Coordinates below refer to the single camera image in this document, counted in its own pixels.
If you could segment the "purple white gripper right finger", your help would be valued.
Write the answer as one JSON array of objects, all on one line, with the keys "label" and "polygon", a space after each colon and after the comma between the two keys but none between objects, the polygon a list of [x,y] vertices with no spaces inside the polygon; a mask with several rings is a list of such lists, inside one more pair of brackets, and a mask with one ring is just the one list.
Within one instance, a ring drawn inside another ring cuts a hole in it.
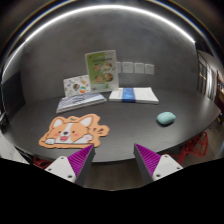
[{"label": "purple white gripper right finger", "polygon": [[160,156],[139,144],[134,145],[134,155],[144,182],[154,182],[182,169],[168,154]]}]

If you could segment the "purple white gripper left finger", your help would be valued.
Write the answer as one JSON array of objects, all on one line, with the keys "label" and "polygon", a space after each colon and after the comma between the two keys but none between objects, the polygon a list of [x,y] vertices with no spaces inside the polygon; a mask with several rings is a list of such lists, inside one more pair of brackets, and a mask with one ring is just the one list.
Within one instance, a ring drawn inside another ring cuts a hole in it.
[{"label": "purple white gripper left finger", "polygon": [[83,186],[94,156],[95,148],[93,145],[90,145],[68,157],[58,157],[46,168],[46,171],[79,186]]}]

